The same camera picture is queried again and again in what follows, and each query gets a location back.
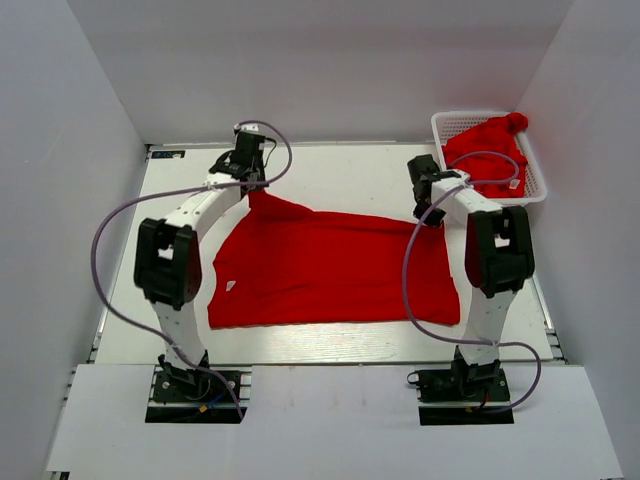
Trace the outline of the red t shirt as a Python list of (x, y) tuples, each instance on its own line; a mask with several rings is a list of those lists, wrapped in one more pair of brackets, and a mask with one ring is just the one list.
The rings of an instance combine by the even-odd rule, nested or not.
[(397, 321), (408, 311), (439, 325), (460, 321), (441, 228), (252, 192), (213, 268), (212, 329)]

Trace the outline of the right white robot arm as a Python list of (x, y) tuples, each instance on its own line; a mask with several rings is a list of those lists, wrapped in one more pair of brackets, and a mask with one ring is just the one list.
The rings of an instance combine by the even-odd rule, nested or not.
[(451, 384), (472, 399), (499, 372), (499, 343), (508, 310), (535, 269), (528, 214), (482, 195), (460, 170), (442, 170), (430, 154), (407, 164), (418, 225), (450, 216), (465, 227), (464, 267), (472, 286), (466, 329), (455, 340)]

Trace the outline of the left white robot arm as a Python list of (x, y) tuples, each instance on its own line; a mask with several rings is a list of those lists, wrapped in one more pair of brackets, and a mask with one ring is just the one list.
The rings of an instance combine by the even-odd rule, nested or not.
[[(159, 358), (162, 369), (188, 398), (199, 399), (211, 387), (208, 353), (198, 334), (193, 301), (202, 283), (199, 243), (227, 210), (250, 190), (244, 184), (264, 181), (263, 151), (267, 137), (255, 124), (240, 126), (234, 149), (209, 169), (207, 185), (215, 188), (189, 196), (161, 219), (147, 218), (138, 230), (134, 283), (158, 318), (160, 331), (173, 344)], [(219, 184), (228, 188), (219, 189)]]

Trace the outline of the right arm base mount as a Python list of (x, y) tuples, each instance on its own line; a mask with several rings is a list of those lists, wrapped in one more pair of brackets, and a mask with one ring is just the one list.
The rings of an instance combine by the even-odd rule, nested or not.
[(503, 369), (494, 380), (463, 390), (450, 370), (414, 370), (406, 377), (417, 391), (419, 424), (435, 426), (512, 425), (510, 390)]

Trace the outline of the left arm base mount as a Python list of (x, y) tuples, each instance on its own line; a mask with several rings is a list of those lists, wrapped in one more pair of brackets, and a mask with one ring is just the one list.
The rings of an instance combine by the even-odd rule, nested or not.
[(236, 404), (223, 382), (213, 376), (189, 385), (156, 367), (144, 421), (147, 424), (238, 425)]

